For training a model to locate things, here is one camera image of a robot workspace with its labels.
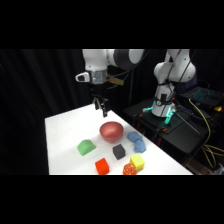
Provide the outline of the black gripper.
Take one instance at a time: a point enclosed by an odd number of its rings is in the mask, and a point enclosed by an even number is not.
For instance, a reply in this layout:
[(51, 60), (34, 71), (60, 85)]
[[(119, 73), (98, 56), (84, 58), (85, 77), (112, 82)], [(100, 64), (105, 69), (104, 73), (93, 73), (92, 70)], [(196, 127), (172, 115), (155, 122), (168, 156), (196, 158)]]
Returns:
[(94, 98), (94, 104), (95, 104), (95, 109), (98, 110), (100, 109), (100, 101), (99, 99), (102, 98), (102, 110), (103, 110), (103, 117), (107, 117), (108, 111), (110, 110), (110, 103), (109, 100), (107, 99), (107, 84), (91, 84), (90, 85), (90, 90), (92, 97)]

